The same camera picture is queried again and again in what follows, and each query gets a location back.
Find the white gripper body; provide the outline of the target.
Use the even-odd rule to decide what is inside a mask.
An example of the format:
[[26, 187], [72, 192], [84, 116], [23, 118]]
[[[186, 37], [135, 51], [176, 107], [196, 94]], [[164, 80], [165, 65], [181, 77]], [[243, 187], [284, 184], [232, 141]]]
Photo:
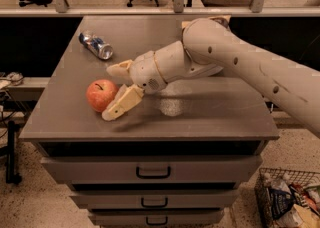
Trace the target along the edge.
[[146, 94], [154, 94], [167, 86], [156, 64], [154, 51], [138, 56], [131, 63], [129, 75], [132, 82], [141, 87]]

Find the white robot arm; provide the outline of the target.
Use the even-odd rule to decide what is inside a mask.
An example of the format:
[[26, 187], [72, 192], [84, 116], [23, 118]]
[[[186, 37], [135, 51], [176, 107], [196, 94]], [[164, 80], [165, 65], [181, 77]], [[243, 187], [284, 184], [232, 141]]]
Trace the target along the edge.
[[109, 66], [109, 75], [131, 84], [120, 87], [102, 118], [112, 121], [121, 117], [146, 94], [159, 92], [171, 82], [206, 77], [223, 68], [320, 135], [320, 73], [241, 40], [224, 17], [184, 22], [180, 40]]

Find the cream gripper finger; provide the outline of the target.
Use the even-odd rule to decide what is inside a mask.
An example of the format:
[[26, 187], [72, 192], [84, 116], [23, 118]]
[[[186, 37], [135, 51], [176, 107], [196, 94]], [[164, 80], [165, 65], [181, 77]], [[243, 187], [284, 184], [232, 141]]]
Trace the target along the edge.
[[130, 67], [132, 63], [133, 61], [131, 59], [125, 60], [107, 67], [106, 71], [110, 76], [130, 79]]
[[122, 85], [115, 98], [102, 112], [105, 121], [116, 120], [129, 110], [137, 106], [144, 96], [144, 90], [133, 84], [131, 86]]

